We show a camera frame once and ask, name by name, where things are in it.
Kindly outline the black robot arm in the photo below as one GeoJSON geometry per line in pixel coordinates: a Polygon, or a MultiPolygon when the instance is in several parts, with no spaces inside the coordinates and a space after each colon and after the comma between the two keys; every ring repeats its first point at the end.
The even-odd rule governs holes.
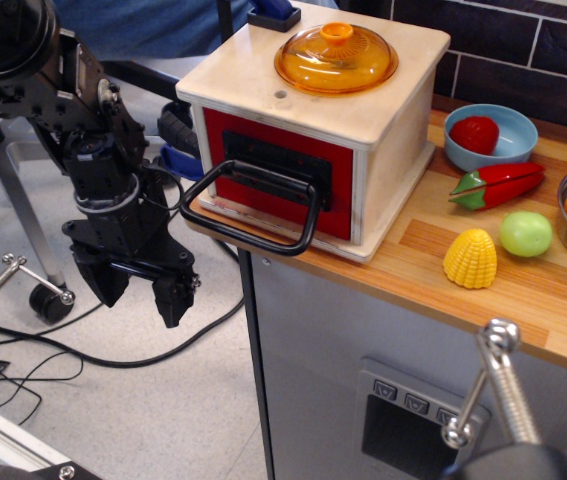
{"type": "Polygon", "coordinates": [[[110,306],[131,277],[149,280],[165,325],[176,327],[199,281],[193,255],[169,234],[144,129],[49,1],[0,1],[0,115],[25,118],[70,178],[82,218],[63,231],[96,297],[110,306]]]}

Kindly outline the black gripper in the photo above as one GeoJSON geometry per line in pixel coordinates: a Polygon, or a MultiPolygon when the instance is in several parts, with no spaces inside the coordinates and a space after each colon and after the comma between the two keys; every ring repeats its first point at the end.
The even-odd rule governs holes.
{"type": "Polygon", "coordinates": [[[113,307],[134,276],[153,282],[155,303],[167,328],[179,326],[193,306],[194,256],[169,233],[163,195],[130,195],[117,204],[77,198],[82,219],[66,222],[75,264],[97,299],[113,307]]]}

